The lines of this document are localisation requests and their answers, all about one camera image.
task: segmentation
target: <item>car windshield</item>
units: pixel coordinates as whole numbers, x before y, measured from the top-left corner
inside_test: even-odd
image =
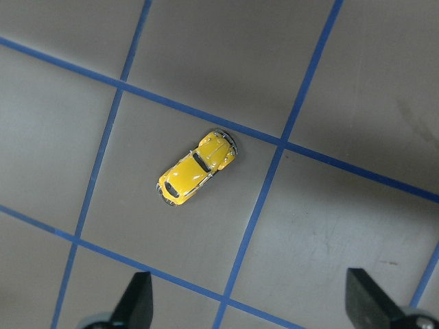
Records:
[[[207,173],[211,172],[211,169],[207,166],[206,163],[204,163],[204,161],[201,159],[197,152],[194,152],[192,156],[195,161],[200,165],[200,167],[203,168],[204,171],[206,171]]]

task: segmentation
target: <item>blue tape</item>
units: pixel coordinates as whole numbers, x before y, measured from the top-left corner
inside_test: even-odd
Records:
[[[311,81],[314,77],[314,73],[316,72],[318,63],[320,61],[320,58],[322,57],[324,46],[327,43],[327,40],[329,38],[329,34],[332,31],[332,28],[335,24],[335,21],[337,19],[338,13],[340,12],[340,9],[342,8],[343,0],[335,0],[331,12],[329,13],[328,19],[326,23],[324,24],[322,33],[320,34],[320,37],[318,39],[316,48],[314,49],[313,55],[311,57],[311,61],[309,62],[308,69],[305,73],[305,77],[303,78],[302,84],[300,85],[300,89],[298,91],[296,100],[294,101],[293,109],[291,113],[289,114],[287,124],[285,125],[285,129],[283,130],[281,139],[288,140],[289,135],[291,134],[293,130],[293,126],[296,122],[296,119],[300,113],[300,109],[302,108],[303,101],[305,100],[305,97],[307,96],[309,86],[311,85]]]
[[[151,1],[146,0],[141,10],[141,15],[139,17],[136,30],[134,32],[134,36],[132,38],[130,49],[128,50],[125,64],[123,65],[121,78],[120,78],[121,81],[125,82],[128,78],[128,75],[130,74],[130,69],[134,61],[137,45],[140,40],[143,26],[145,25],[146,22],[147,14],[150,11],[150,7],[151,7]],[[90,208],[91,198],[93,196],[93,192],[96,186],[97,176],[99,175],[99,170],[101,169],[102,160],[104,159],[105,150],[108,144],[108,140],[110,139],[112,125],[116,119],[117,110],[119,109],[119,105],[122,99],[122,94],[123,94],[123,90],[118,88],[116,90],[115,98],[113,99],[111,105],[110,113],[108,114],[107,122],[104,128],[104,133],[102,134],[101,143],[99,144],[99,149],[97,151],[96,159],[93,164],[93,169],[91,171],[90,180],[88,181],[88,186],[85,193],[84,201],[82,203],[78,224],[75,230],[75,238],[80,238],[82,234],[82,230],[84,229],[84,224],[87,217],[88,209]],[[58,299],[56,301],[55,312],[51,323],[51,329],[56,329],[58,326],[58,320],[62,310],[62,304],[64,302],[64,297],[65,297],[67,286],[69,284],[69,279],[71,276],[73,264],[75,262],[77,250],[78,250],[78,246],[75,243],[72,244],[69,252],[69,257],[67,259],[67,264],[64,270],[64,275],[62,278]]]
[[[416,308],[420,302],[421,297],[425,289],[427,288],[428,282],[430,281],[431,276],[433,275],[433,271],[438,264],[439,261],[439,243],[436,245],[436,248],[433,251],[433,254],[430,257],[430,260],[427,264],[427,267],[424,270],[423,276],[420,279],[420,282],[414,292],[413,298],[410,301],[410,307]]]
[[[228,300],[227,304],[229,306],[232,306],[233,308],[236,308],[238,310],[242,310],[243,312],[249,313],[249,314],[254,315],[256,317],[260,317],[261,319],[272,322],[273,324],[277,324],[277,325],[282,326],[284,328],[304,329],[303,327],[301,327],[297,324],[293,324],[292,322],[281,319],[280,317],[275,317],[274,315],[263,312],[262,310],[258,310],[257,308],[251,307],[249,305],[242,304],[240,302],[237,302],[236,300]]]
[[[250,240],[254,232],[254,228],[256,227],[257,221],[259,219],[259,215],[261,214],[262,207],[265,203],[265,200],[267,199],[267,194],[270,189],[271,183],[273,181],[274,174],[276,173],[279,162],[281,161],[283,150],[287,145],[289,135],[291,134],[296,119],[300,113],[300,109],[302,108],[303,101],[305,100],[314,73],[316,72],[320,58],[322,57],[324,46],[326,45],[329,34],[331,33],[331,30],[334,26],[338,13],[340,12],[340,8],[342,7],[342,4],[343,4],[343,0],[335,0],[333,7],[329,13],[328,19],[323,27],[322,33],[320,34],[316,48],[311,57],[311,61],[308,65],[307,71],[303,78],[302,84],[300,85],[300,89],[298,91],[296,100],[294,101],[292,111],[290,112],[287,123],[285,124],[285,127],[283,129],[280,143],[276,148],[276,152],[274,153],[272,163],[270,165],[270,168],[268,169],[261,192],[259,193],[256,206],[254,207],[252,216],[250,217],[246,231],[244,233],[244,237],[241,241],[241,245],[239,246],[235,262],[233,263],[232,270],[227,280],[226,288],[224,289],[224,301],[221,302],[221,304],[219,305],[217,314],[215,316],[215,320],[212,325],[212,329],[219,329],[221,326],[222,320],[224,318],[224,313],[226,312],[226,307],[227,307],[226,300],[228,300],[231,296],[239,270],[241,269],[242,262],[244,261],[244,257],[246,255],[248,246],[250,244]]]
[[[241,244],[239,245],[239,249],[235,261],[233,263],[232,270],[227,280],[226,288],[224,289],[224,300],[219,305],[212,328],[219,328],[221,326],[221,322],[224,317],[224,313],[226,311],[225,300],[230,298],[230,295],[232,294],[232,290],[236,283],[239,270],[241,269],[242,262],[244,261],[244,257],[246,255],[248,246],[250,244],[250,240],[252,238],[254,228],[256,227],[257,221],[259,219],[259,215],[261,214],[262,211],[262,207],[265,203],[265,200],[267,199],[268,191],[273,182],[274,175],[276,174],[277,167],[279,166],[279,162],[281,161],[282,153],[283,153],[283,148],[277,147],[276,151],[274,152],[274,156],[271,161],[270,167],[268,168],[267,175],[265,176],[261,188],[261,192],[259,193],[258,199],[253,208],[252,215],[250,216],[250,220],[247,224],[246,231],[244,232],[244,236],[242,238]]]
[[[429,201],[433,201],[439,203],[439,195],[423,190],[421,188],[400,182],[398,180],[394,180],[392,178],[386,177],[384,175],[379,175],[378,173],[374,173],[372,171],[354,166],[353,164],[348,164],[347,162],[337,160],[330,156],[321,154],[319,152],[313,151],[311,149],[307,149],[306,147],[302,147],[297,144],[288,143],[285,147],[286,149],[293,151],[297,154],[301,154],[306,156],[307,158],[311,158],[317,160],[319,162],[323,162],[327,165],[342,169],[349,173],[353,173],[355,175],[361,176],[363,178],[367,178],[368,180],[373,180],[375,182],[384,184],[386,186],[396,188],[400,191],[410,193],[416,195],[417,197],[422,197],[423,199],[427,199]]]
[[[73,236],[69,233],[62,231],[62,230],[59,230],[59,229],[54,228],[50,225],[47,225],[47,224],[42,223],[40,221],[37,221],[36,219],[28,217],[28,216],[21,214],[21,213],[15,211],[13,209],[10,209],[8,207],[0,205],[0,212],[3,212],[7,215],[10,215],[11,217],[14,217],[14,218],[26,223],[26,224],[29,224],[31,226],[38,228],[38,229],[41,229],[41,230],[44,230],[48,233],[54,234],[55,236],[58,236],[64,240],[67,240],[68,242],[71,242],[72,244],[74,244],[77,247],[78,246],[83,247],[83,248],[88,249],[92,252],[95,252],[99,255],[111,258],[113,260],[116,260],[117,262],[120,262],[120,263],[125,264],[125,265],[130,266],[130,267],[133,267],[135,269],[138,269],[139,271],[149,271],[149,272],[151,272],[151,274],[153,276],[156,276],[157,278],[166,280],[166,281],[173,283],[173,284],[176,284],[182,288],[186,288],[190,291],[193,291],[194,293],[198,293],[198,294],[203,295],[207,298],[217,300],[218,302],[225,301],[226,304],[228,304],[234,308],[238,308],[239,310],[250,313],[252,315],[256,315],[257,317],[260,317],[262,319],[266,319],[268,321],[274,322],[274,323],[279,324],[281,326],[285,326],[286,328],[301,329],[301,327],[298,327],[298,326],[292,324],[291,322],[288,322],[286,320],[282,320],[278,317],[275,317],[273,315],[265,313],[261,310],[257,310],[251,306],[242,304],[240,302],[236,302],[235,300],[225,300],[224,297],[222,295],[220,295],[219,293],[215,293],[215,292],[210,291],[208,289],[205,289],[201,286],[198,286],[194,283],[188,282],[186,280],[183,280],[183,279],[178,278],[176,276],[173,276],[171,274],[165,273],[163,271],[155,269],[155,268],[148,266],[146,264],[140,263],[140,262],[133,260],[131,258],[122,256],[121,254],[112,252],[112,251],[110,251],[106,248],[100,247],[94,243],[90,243],[88,241],[79,239],[76,236]],[[62,285],[66,285],[66,284],[67,284],[67,279],[62,281]]]
[[[278,145],[280,142],[280,139],[274,136],[271,136],[269,134],[260,132],[258,130],[246,127],[244,125],[240,125],[238,123],[223,119],[221,117],[218,117],[216,115],[203,112],[201,110],[197,110],[196,108],[193,108],[191,106],[184,105],[182,103],[178,103],[177,101],[173,101],[171,99],[168,99],[166,97],[151,93],[150,91],[144,90],[142,88],[133,86],[131,84],[128,84],[125,81],[113,79],[111,77],[107,77],[106,75],[103,75],[101,73],[94,72],[89,69],[85,69],[83,67],[80,67],[75,64],[71,64],[70,62],[66,62],[64,60],[60,60],[59,58],[55,58],[53,56],[47,55],[46,53],[42,53],[40,51],[37,51],[35,49],[31,49],[29,47],[26,47],[24,45],[20,45],[14,41],[8,40],[6,38],[0,37],[0,45],[3,45],[5,47],[11,48],[13,50],[19,51],[21,53],[25,53],[26,55],[29,55],[31,57],[37,58],[39,60],[42,60],[44,62],[48,62],[50,64],[59,66],[63,69],[72,71],[74,73],[83,75],[85,77],[89,77],[93,80],[96,80],[98,82],[102,82],[105,84],[108,84],[110,86],[119,88],[121,90],[127,91],[129,93],[132,93],[134,95],[140,96],[142,98],[149,99],[150,101],[154,101],[156,103],[162,104],[164,106],[173,108],[174,110],[178,110],[180,112],[190,114],[194,117],[197,117],[199,119],[203,119],[206,121],[209,121],[211,123],[214,123],[216,125],[221,125],[223,127],[226,127],[230,130],[234,130],[236,132],[241,132],[242,134],[246,134],[248,136],[251,136],[253,138],[257,138],[261,141]]]

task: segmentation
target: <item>toy car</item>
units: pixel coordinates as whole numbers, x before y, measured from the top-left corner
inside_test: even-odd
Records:
[[[208,133],[197,148],[158,179],[158,194],[170,206],[185,203],[237,154],[237,146],[228,133],[220,129]]]

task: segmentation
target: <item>car bumper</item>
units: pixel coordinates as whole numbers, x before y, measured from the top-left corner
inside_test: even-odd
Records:
[[[156,189],[158,194],[162,197],[163,201],[166,202],[166,204],[169,204],[170,206],[177,206],[175,202],[172,202],[171,200],[167,199],[164,195],[163,195],[163,191],[162,188],[160,187],[159,184],[156,185]]]
[[[228,141],[228,143],[230,144],[230,146],[233,148],[233,151],[235,151],[235,155],[238,155],[238,147],[236,146],[235,141],[233,140],[232,136],[229,135],[227,132],[225,132],[224,130],[221,129],[215,129],[215,131],[219,134],[222,135],[222,137]]]

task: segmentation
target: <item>grid line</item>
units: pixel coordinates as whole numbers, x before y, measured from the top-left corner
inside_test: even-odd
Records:
[[[26,216],[18,211],[15,211],[13,209],[8,208],[8,207],[0,205],[0,211],[7,214],[7,215],[10,215],[11,217],[14,217],[15,219],[18,219],[19,221],[22,221],[28,225],[34,226],[35,228],[38,228],[40,230],[46,231],[50,234],[53,234],[59,238],[62,238],[64,240],[70,242],[70,243],[73,243],[77,246],[88,249],[92,252],[95,252],[96,254],[101,255],[101,256],[111,258],[111,259],[117,261],[118,263],[125,264],[127,266],[133,267],[133,268],[138,269],[140,271],[150,271],[152,273],[152,275],[156,276],[157,278],[163,279],[165,281],[173,283],[173,284],[180,286],[182,288],[186,288],[190,291],[193,291],[194,293],[198,293],[198,294],[203,295],[204,297],[210,298],[212,300],[217,300],[218,302],[225,300],[224,296],[220,295],[219,293],[216,293],[216,292],[211,291],[209,289],[203,288],[203,287],[198,286],[192,282],[183,280],[179,277],[173,276],[173,275],[168,274],[164,271],[153,268],[149,265],[140,263],[134,259],[128,258],[128,257],[123,256],[121,254],[118,254],[116,252],[112,252],[109,249],[106,249],[104,247],[100,247],[94,243],[85,241],[81,238],[76,237],[75,235],[72,235],[72,234],[69,234],[63,230],[59,230],[57,228],[54,228],[53,226],[47,225],[46,223],[43,223],[43,222],[38,221],[36,219],[33,219],[29,216]],[[226,303],[233,308],[242,310],[246,313],[249,313],[249,314],[254,315],[256,317],[260,317],[261,319],[273,322],[273,323],[278,324],[280,326],[283,326],[285,328],[302,329],[302,327],[297,326],[296,324],[293,324],[292,322],[281,319],[281,318],[276,317],[274,315],[271,315],[269,313],[263,312],[262,310],[258,310],[257,308],[251,307],[251,306],[243,304],[241,302],[227,299]]]
[[[316,48],[314,49],[311,60],[309,61],[309,65],[305,72],[305,76],[303,77],[302,84],[300,85],[296,99],[294,100],[292,110],[288,116],[287,122],[285,123],[285,127],[283,129],[281,136],[281,142],[279,146],[276,148],[276,151],[274,152],[273,159],[271,161],[270,167],[268,168],[267,175],[265,176],[264,183],[261,188],[261,192],[259,193],[250,220],[248,221],[246,231],[244,232],[244,236],[242,238],[241,244],[239,245],[239,249],[235,261],[233,263],[232,270],[230,271],[230,275],[227,280],[226,288],[224,289],[225,300],[223,300],[219,305],[217,314],[215,316],[215,320],[212,325],[212,329],[220,329],[227,308],[226,300],[229,300],[232,295],[232,291],[235,286],[239,274],[239,270],[241,269],[254,229],[256,228],[257,221],[261,215],[263,205],[267,199],[268,192],[273,183],[274,176],[276,175],[276,170],[279,166],[279,163],[281,162],[282,154],[285,150],[285,146],[288,143],[288,138],[292,133],[294,124],[300,113],[300,109],[302,108],[303,101],[307,96],[309,86],[311,85],[312,79],[314,77],[314,73],[316,72],[318,63],[322,57],[324,46],[327,43],[329,34],[331,33],[331,30],[335,24],[335,21],[337,19],[338,13],[340,12],[340,9],[342,8],[342,5],[343,5],[343,0],[334,1],[331,11],[329,12],[327,21],[324,24],[322,33],[320,34],[320,37],[317,41]]]
[[[126,60],[125,60],[125,63],[123,65],[123,68],[122,68],[122,73],[121,73],[121,77],[120,77],[121,81],[126,81],[129,74],[130,74],[130,69],[131,69],[132,63],[134,61],[134,56],[135,56],[135,53],[137,50],[137,45],[139,43],[140,36],[141,36],[142,31],[143,31],[143,27],[145,26],[148,12],[150,11],[151,2],[152,2],[152,0],[145,0],[145,2],[143,3],[141,14],[140,14],[140,17],[138,19],[136,29],[134,31],[134,36],[132,37],[132,42],[130,44],[128,54],[126,56]],[[77,224],[76,229],[75,229],[75,238],[77,238],[77,239],[79,239],[81,237],[82,230],[84,228],[88,209],[90,208],[91,198],[92,198],[93,192],[95,190],[97,176],[99,175],[99,170],[100,170],[101,165],[102,165],[102,160],[104,159],[105,150],[106,150],[106,147],[108,144],[108,140],[110,139],[111,129],[112,129],[112,125],[116,119],[117,110],[119,109],[119,105],[121,103],[122,94],[123,94],[123,90],[118,88],[116,90],[115,97],[114,97],[112,104],[111,104],[111,109],[110,109],[110,112],[108,114],[108,118],[107,118],[107,121],[105,124],[104,132],[102,134],[101,142],[99,144],[99,149],[97,151],[96,159],[95,159],[95,162],[93,164],[92,171],[91,171],[90,180],[88,181],[88,186],[87,186],[87,190],[85,193],[84,201],[82,203],[80,216],[78,219],[78,224]],[[69,285],[71,271],[73,269],[73,264],[75,262],[77,250],[78,250],[78,244],[72,243],[70,251],[69,251],[69,256],[67,258],[67,263],[66,263],[66,267],[64,270],[64,275],[62,277],[61,287],[60,287],[60,290],[58,293],[58,299],[56,300],[55,311],[54,311],[54,315],[52,317],[52,322],[51,322],[51,329],[56,329],[58,327],[58,320],[60,318],[62,304],[64,302],[64,297],[65,297],[65,294],[67,291],[67,287]]]
[[[145,99],[149,99],[150,101],[154,101],[154,102],[159,103],[161,105],[173,108],[174,110],[178,110],[180,112],[190,114],[190,115],[197,117],[199,119],[203,119],[203,120],[209,121],[211,123],[221,125],[223,127],[227,127],[230,130],[240,132],[240,133],[245,134],[247,136],[259,139],[260,141],[264,141],[264,142],[267,142],[269,144],[273,144],[276,146],[279,146],[281,144],[281,139],[279,137],[275,137],[275,136],[266,134],[265,132],[260,132],[258,130],[252,129],[250,127],[246,127],[245,125],[241,125],[239,123],[235,123],[233,121],[215,116],[213,114],[210,114],[210,113],[207,113],[207,112],[204,112],[201,110],[198,110],[198,109],[193,108],[191,106],[184,105],[184,104],[179,103],[177,101],[174,101],[172,99],[168,99],[166,97],[157,95],[155,93],[151,93],[150,91],[144,90],[144,89],[139,88],[137,86],[133,86],[127,82],[113,79],[111,77],[102,75],[100,73],[96,73],[92,70],[85,69],[83,67],[72,64],[70,62],[66,62],[66,61],[61,60],[59,58],[55,58],[53,56],[47,55],[47,54],[42,53],[40,51],[31,49],[31,48],[26,47],[24,45],[20,45],[14,41],[8,40],[8,39],[3,38],[1,36],[0,36],[0,45],[3,45],[5,47],[13,49],[15,51],[19,51],[19,52],[24,53],[26,55],[29,55],[31,57],[42,60],[44,62],[48,62],[52,65],[59,66],[63,69],[72,71],[74,73],[89,77],[93,80],[97,80],[99,82],[108,84],[110,86],[120,88],[121,90],[124,90],[126,92],[132,93],[134,95],[140,96],[140,97],[145,98]],[[423,199],[427,199],[429,201],[433,201],[433,202],[439,204],[439,195],[432,193],[430,191],[427,191],[425,189],[418,188],[416,186],[406,184],[406,183],[400,182],[398,180],[393,180],[392,178],[388,178],[384,175],[379,175],[379,174],[374,173],[372,171],[369,171],[367,169],[362,169],[361,167],[354,166],[354,165],[349,164],[347,162],[338,160],[336,158],[332,158],[330,156],[313,151],[312,149],[307,149],[306,147],[302,147],[302,146],[297,145],[297,144],[288,143],[285,148],[290,150],[290,151],[293,151],[295,153],[306,156],[308,158],[326,163],[326,164],[331,165],[333,167],[337,167],[341,170],[344,170],[344,171],[347,171],[350,173],[354,173],[355,175],[360,175],[363,178],[373,180],[375,182],[390,186],[392,188],[399,189],[403,192],[413,194],[413,195],[416,195],[416,196],[421,197]]]
[[[421,277],[418,286],[413,294],[413,298],[410,301],[410,307],[416,308],[420,302],[421,297],[425,289],[427,288],[428,282],[430,281],[431,276],[433,275],[434,268],[438,264],[439,261],[439,242],[434,248],[433,254],[431,255],[427,266],[425,267],[423,276]]]
[[[307,73],[305,74],[304,80],[303,80],[302,85],[300,87],[300,90],[298,92],[298,96],[295,100],[294,107],[290,113],[288,120],[287,120],[287,124],[285,126],[285,129],[283,131],[281,138],[271,136],[269,134],[260,132],[258,130],[254,130],[252,128],[249,128],[249,127],[246,127],[244,125],[240,125],[238,123],[226,120],[224,118],[209,114],[207,112],[203,112],[203,111],[198,110],[196,108],[193,108],[191,106],[187,106],[187,105],[178,103],[177,101],[173,101],[173,100],[168,99],[166,97],[151,93],[147,90],[133,86],[133,85],[128,84],[126,82],[126,80],[128,78],[129,70],[132,66],[132,61],[134,60],[134,55],[135,55],[136,48],[137,48],[139,38],[141,35],[141,30],[143,28],[143,24],[146,20],[147,13],[148,13],[150,6],[151,6],[151,1],[149,1],[149,0],[144,3],[141,17],[139,19],[139,23],[137,25],[136,32],[134,33],[134,36],[132,39],[132,44],[131,44],[130,50],[128,52],[126,62],[125,62],[124,67],[123,67],[121,78],[119,80],[102,75],[100,73],[94,72],[94,71],[89,70],[89,69],[85,69],[85,68],[80,67],[78,65],[75,65],[73,63],[55,58],[55,57],[47,55],[43,52],[31,49],[31,48],[26,47],[24,45],[20,45],[16,42],[8,40],[6,38],[0,37],[0,45],[14,49],[14,50],[19,51],[21,53],[25,53],[29,56],[34,57],[34,58],[38,58],[39,60],[43,60],[43,61],[48,62],[50,64],[54,64],[56,66],[67,69],[69,71],[73,71],[73,72],[78,73],[80,75],[87,76],[91,79],[97,80],[99,82],[103,82],[105,84],[108,84],[108,85],[111,85],[111,86],[114,86],[117,88],[115,99],[113,101],[113,105],[112,105],[110,114],[108,116],[107,125],[106,125],[106,128],[104,130],[104,134],[102,136],[101,145],[99,146],[99,151],[98,151],[98,154],[96,157],[95,164],[93,166],[91,178],[90,178],[87,192],[86,192],[86,197],[84,198],[84,203],[83,203],[83,207],[81,209],[80,218],[78,219],[78,226],[76,228],[75,235],[73,236],[69,233],[62,231],[62,230],[58,230],[58,229],[53,228],[45,223],[37,221],[31,217],[25,216],[25,215],[15,211],[15,210],[12,210],[12,209],[9,209],[5,206],[0,205],[1,212],[4,212],[12,217],[17,218],[17,219],[20,219],[28,224],[31,224],[37,228],[40,228],[41,230],[44,230],[46,232],[52,233],[56,236],[59,236],[59,237],[65,239],[67,241],[70,241],[72,243],[71,251],[69,252],[69,257],[68,257],[68,261],[67,261],[67,265],[66,265],[66,272],[69,272],[69,273],[67,276],[66,276],[66,273],[64,273],[63,283],[62,283],[62,286],[60,289],[60,293],[61,293],[61,291],[64,291],[64,293],[65,293],[65,288],[67,287],[67,283],[69,280],[71,267],[73,266],[73,261],[75,258],[76,250],[77,250],[78,246],[81,246],[81,247],[85,247],[86,249],[89,249],[91,251],[97,252],[98,254],[101,254],[103,256],[107,256],[113,260],[116,260],[116,261],[119,261],[119,262],[124,263],[126,265],[129,265],[131,267],[135,267],[135,268],[143,270],[143,271],[151,271],[155,276],[157,276],[159,278],[162,278],[164,280],[167,280],[169,282],[177,284],[181,287],[187,288],[191,291],[194,291],[196,293],[199,293],[199,294],[204,295],[206,297],[209,297],[211,299],[220,301],[221,302],[220,308],[221,308],[221,305],[224,305],[224,311],[225,311],[227,306],[231,306],[233,308],[250,313],[252,315],[255,315],[257,317],[260,317],[260,318],[265,319],[267,321],[270,321],[272,323],[278,324],[280,326],[284,326],[286,328],[299,329],[302,327],[297,326],[296,324],[293,324],[293,323],[288,322],[286,320],[283,320],[281,318],[270,315],[268,313],[264,313],[263,311],[257,310],[249,305],[245,305],[245,304],[242,304],[240,302],[237,302],[235,300],[230,299],[230,294],[232,292],[233,285],[236,281],[237,274],[239,273],[239,269],[240,269],[240,266],[242,264],[242,260],[244,259],[246,248],[248,247],[248,244],[250,242],[251,235],[252,235],[254,228],[256,226],[257,218],[259,217],[259,213],[260,213],[262,206],[265,202],[265,199],[267,197],[268,191],[270,189],[270,185],[272,183],[274,174],[276,172],[276,168],[278,166],[278,162],[280,161],[280,157],[281,157],[284,149],[288,149],[288,150],[293,151],[297,154],[300,154],[300,155],[306,156],[308,158],[317,160],[319,162],[331,165],[333,167],[337,167],[341,170],[353,173],[355,175],[359,175],[363,178],[378,182],[380,184],[384,184],[386,186],[399,189],[400,191],[404,191],[406,193],[413,194],[413,195],[421,197],[423,199],[427,199],[429,201],[439,203],[439,195],[437,195],[435,193],[423,190],[421,188],[417,188],[415,186],[406,184],[404,182],[393,180],[393,179],[388,178],[384,175],[379,175],[377,173],[373,173],[372,171],[368,171],[366,169],[362,169],[362,168],[354,166],[352,164],[348,164],[347,162],[343,162],[341,160],[338,160],[336,158],[332,158],[330,156],[326,156],[324,154],[318,153],[318,152],[313,151],[311,149],[301,147],[300,145],[296,145],[296,144],[287,142],[287,139],[289,138],[289,135],[291,134],[292,128],[293,128],[293,126],[296,122],[296,119],[298,117],[298,114],[300,112],[300,108],[302,106],[302,103],[305,100],[307,90],[308,90],[309,85],[312,81],[313,74],[314,74],[315,69],[317,67],[320,56],[322,55],[324,43],[326,42],[327,38],[329,37],[329,33],[330,33],[332,25],[334,23],[334,22],[332,22],[332,25],[329,24],[330,18],[331,18],[331,16],[333,16],[333,20],[335,21],[337,13],[340,11],[340,8],[342,6],[342,3],[343,3],[343,0],[335,0],[335,2],[334,2],[334,5],[333,5],[333,8],[332,8],[331,13],[329,15],[328,21],[325,25],[325,28],[323,29],[322,34],[320,35],[318,45],[316,46],[316,49],[313,53],[313,56],[311,57],[311,62],[310,62],[309,68],[307,70]],[[218,293],[212,292],[208,289],[197,286],[196,284],[187,282],[183,279],[177,278],[177,277],[172,276],[168,273],[159,271],[157,269],[154,269],[152,267],[149,267],[147,265],[139,263],[135,260],[132,260],[128,257],[114,253],[108,249],[105,249],[105,248],[99,247],[93,243],[89,243],[87,241],[84,241],[80,238],[82,228],[84,227],[86,212],[87,212],[89,204],[90,204],[91,195],[93,194],[93,189],[94,189],[94,185],[96,182],[97,174],[99,173],[99,168],[100,168],[100,165],[102,163],[102,158],[104,156],[106,143],[108,142],[108,138],[109,138],[110,131],[111,131],[111,126],[112,126],[112,123],[114,122],[115,115],[117,113],[117,108],[119,107],[119,103],[120,103],[120,99],[121,99],[123,91],[138,95],[140,97],[149,99],[151,101],[155,101],[156,103],[160,103],[164,106],[173,108],[175,110],[179,110],[181,112],[190,114],[190,115],[195,116],[195,117],[200,118],[200,119],[210,121],[210,122],[218,124],[218,125],[222,125],[224,127],[232,129],[236,132],[241,132],[241,133],[246,134],[248,136],[257,138],[259,140],[262,140],[262,141],[265,141],[267,143],[271,143],[271,144],[277,146],[274,157],[272,159],[272,164],[270,165],[270,168],[269,168],[268,173],[267,173],[265,180],[264,180],[263,187],[262,187],[261,192],[259,194],[259,197],[257,200],[257,205],[254,207],[253,213],[255,215],[253,215],[253,213],[252,213],[252,216],[249,220],[249,225],[248,225],[249,230],[247,231],[247,229],[246,229],[246,233],[244,234],[243,241],[241,242],[242,248],[240,246],[240,250],[238,251],[239,258],[242,257],[241,262],[240,263],[238,262],[235,270],[231,271],[230,278],[232,278],[232,280],[230,280],[230,278],[229,278],[229,280],[232,284],[230,284],[229,287],[226,287],[224,295],[220,295]],[[418,285],[418,287],[415,291],[415,294],[412,298],[412,301],[410,303],[411,306],[415,307],[419,303],[419,300],[420,300],[420,298],[421,298],[421,296],[422,296],[422,294],[423,294],[423,292],[424,292],[424,290],[429,282],[429,279],[430,279],[430,277],[433,273],[433,270],[434,270],[438,261],[439,261],[439,243],[437,244],[433,254],[431,255],[431,258],[429,259],[429,263],[424,271],[424,274],[423,274],[422,278],[420,279],[419,285]]]

